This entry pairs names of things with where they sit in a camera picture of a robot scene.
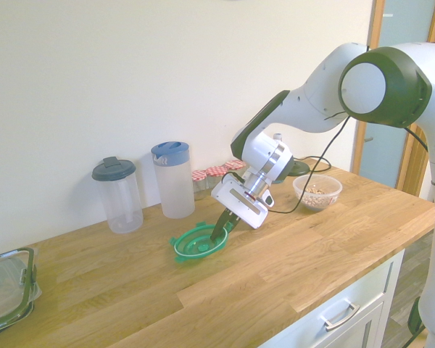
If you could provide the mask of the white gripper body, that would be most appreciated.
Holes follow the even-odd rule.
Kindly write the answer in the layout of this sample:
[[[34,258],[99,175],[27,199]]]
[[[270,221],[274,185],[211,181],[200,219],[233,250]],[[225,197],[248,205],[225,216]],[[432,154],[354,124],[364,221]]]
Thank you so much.
[[[259,228],[268,216],[266,204],[251,196],[234,177],[225,177],[211,191],[211,196],[254,229]]]

